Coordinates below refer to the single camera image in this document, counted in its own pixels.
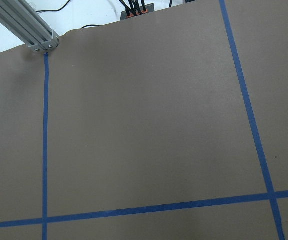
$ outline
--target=metal frame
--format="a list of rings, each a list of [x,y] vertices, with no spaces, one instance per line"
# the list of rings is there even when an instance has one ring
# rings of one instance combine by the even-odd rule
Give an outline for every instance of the metal frame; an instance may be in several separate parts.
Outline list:
[[[59,45],[59,35],[25,0],[0,0],[0,23],[35,52]]]

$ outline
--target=white floor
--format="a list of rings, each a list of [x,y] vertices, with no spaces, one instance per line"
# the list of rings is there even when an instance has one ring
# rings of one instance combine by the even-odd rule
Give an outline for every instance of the white floor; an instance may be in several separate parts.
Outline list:
[[[27,0],[35,10],[55,10],[61,8],[67,0]],[[173,0],[172,6],[182,4],[183,0]],[[169,0],[146,0],[145,4],[153,3],[155,10],[165,9]],[[124,11],[118,0],[71,0],[60,12],[44,12],[40,16],[59,35],[84,25],[105,25],[119,21],[120,13]],[[0,24],[0,52],[22,45],[8,29]]]

